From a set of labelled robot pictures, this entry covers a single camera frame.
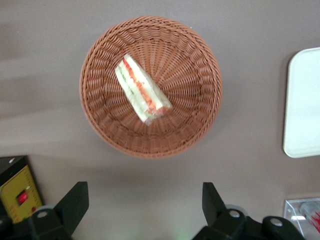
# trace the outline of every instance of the clear plastic container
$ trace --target clear plastic container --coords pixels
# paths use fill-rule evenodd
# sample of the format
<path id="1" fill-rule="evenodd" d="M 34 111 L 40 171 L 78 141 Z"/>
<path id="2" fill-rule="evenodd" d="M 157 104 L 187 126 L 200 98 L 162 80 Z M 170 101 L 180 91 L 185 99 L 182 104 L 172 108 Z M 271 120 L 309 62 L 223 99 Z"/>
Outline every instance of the clear plastic container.
<path id="1" fill-rule="evenodd" d="M 283 217 L 292 222 L 306 240 L 319 240 L 320 233 L 314 222 L 310 222 L 310 217 L 315 216 L 319 206 L 319 197 L 285 200 Z"/>
<path id="2" fill-rule="evenodd" d="M 300 207 L 300 213 L 320 233 L 320 204 L 315 201 L 304 202 Z"/>

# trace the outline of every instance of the basket rim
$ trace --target basket rim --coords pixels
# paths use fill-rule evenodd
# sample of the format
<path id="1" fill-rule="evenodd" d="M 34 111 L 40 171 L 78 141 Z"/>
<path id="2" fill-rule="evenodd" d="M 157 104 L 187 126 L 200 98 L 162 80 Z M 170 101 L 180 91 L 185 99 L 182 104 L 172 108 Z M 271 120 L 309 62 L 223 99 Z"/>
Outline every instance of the basket rim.
<path id="1" fill-rule="evenodd" d="M 187 144 L 181 145 L 175 149 L 168 150 L 165 152 L 159 152 L 159 153 L 144 153 L 144 152 L 137 152 L 130 150 L 128 148 L 123 147 L 122 145 L 117 144 L 114 142 L 114 140 L 107 136 L 105 132 L 96 124 L 95 119 L 92 116 L 92 113 L 90 112 L 90 108 L 88 106 L 88 103 L 86 101 L 86 96 L 87 93 L 84 88 L 84 83 L 85 83 L 85 76 L 87 72 L 89 71 L 88 66 L 92 62 L 95 56 L 95 52 L 99 49 L 99 46 L 103 43 L 104 40 L 107 40 L 109 38 L 112 38 L 115 34 L 117 34 L 119 31 L 128 28 L 128 26 L 132 24 L 141 24 L 142 26 L 144 24 L 161 24 L 161 27 L 166 27 L 169 26 L 170 29 L 172 27 L 176 28 L 176 31 L 178 33 L 181 33 L 185 35 L 187 38 L 190 40 L 194 41 L 196 40 L 201 46 L 202 50 L 201 52 L 205 55 L 205 58 L 211 62 L 214 63 L 215 68 L 212 69 L 215 71 L 215 81 L 216 84 L 219 87 L 219 94 L 216 96 L 216 104 L 215 104 L 215 113 L 213 113 L 211 116 L 208 117 L 208 122 L 206 125 L 203 126 L 201 131 L 198 131 L 188 142 Z M 86 118 L 88 119 L 90 125 L 94 129 L 94 131 L 109 145 L 114 147 L 117 150 L 120 150 L 126 154 L 129 154 L 134 157 L 139 157 L 139 158 L 144 158 L 144 159 L 162 159 L 162 158 L 167 158 L 167 157 L 172 157 L 174 155 L 177 155 L 179 153 L 182 153 L 189 148 L 193 147 L 198 141 L 202 139 L 202 137 L 209 131 L 211 126 L 213 125 L 221 107 L 221 101 L 222 101 L 222 95 L 223 95 L 223 83 L 222 83 L 222 77 L 221 77 L 221 72 L 219 68 L 219 64 L 215 58 L 215 55 L 211 51 L 210 47 L 208 44 L 199 36 L 198 33 L 196 33 L 193 29 L 190 27 L 186 26 L 183 23 L 180 23 L 174 19 L 170 18 L 165 18 L 161 16 L 155 16 L 155 15 L 143 15 L 143 16 L 138 16 L 138 17 L 133 17 L 128 20 L 124 20 L 122 22 L 119 22 L 110 28 L 108 28 L 95 42 L 94 44 L 90 47 L 88 50 L 85 60 L 82 64 L 81 67 L 81 73 L 80 73 L 80 84 L 79 84 L 79 93 L 80 93 L 80 101 L 81 101 L 81 106 L 82 109 L 86 115 Z"/>

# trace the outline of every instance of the wrapped sandwich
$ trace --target wrapped sandwich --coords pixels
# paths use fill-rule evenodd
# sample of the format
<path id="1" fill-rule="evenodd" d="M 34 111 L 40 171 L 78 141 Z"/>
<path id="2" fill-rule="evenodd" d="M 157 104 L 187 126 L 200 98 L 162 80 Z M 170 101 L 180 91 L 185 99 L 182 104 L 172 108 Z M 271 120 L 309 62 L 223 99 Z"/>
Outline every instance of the wrapped sandwich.
<path id="1" fill-rule="evenodd" d="M 116 77 L 140 120 L 151 122 L 172 109 L 172 104 L 146 71 L 129 55 L 115 68 Z"/>

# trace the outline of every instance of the red button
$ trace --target red button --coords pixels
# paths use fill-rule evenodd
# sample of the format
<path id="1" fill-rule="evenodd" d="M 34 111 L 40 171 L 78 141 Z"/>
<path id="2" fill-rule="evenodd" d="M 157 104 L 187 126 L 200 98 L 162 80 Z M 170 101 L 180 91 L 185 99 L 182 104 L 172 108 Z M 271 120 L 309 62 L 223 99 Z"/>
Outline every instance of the red button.
<path id="1" fill-rule="evenodd" d="M 28 195 L 25 191 L 23 191 L 22 193 L 20 193 L 20 195 L 17 197 L 19 204 L 23 204 L 27 199 L 28 199 Z"/>

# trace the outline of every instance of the white tray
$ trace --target white tray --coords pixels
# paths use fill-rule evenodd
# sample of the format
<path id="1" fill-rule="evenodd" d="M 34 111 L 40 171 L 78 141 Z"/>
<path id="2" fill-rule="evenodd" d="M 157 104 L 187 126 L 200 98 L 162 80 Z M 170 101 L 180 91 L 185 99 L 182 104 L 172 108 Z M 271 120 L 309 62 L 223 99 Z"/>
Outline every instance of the white tray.
<path id="1" fill-rule="evenodd" d="M 289 157 L 320 155 L 320 47 L 298 52 L 289 64 L 283 138 Z"/>

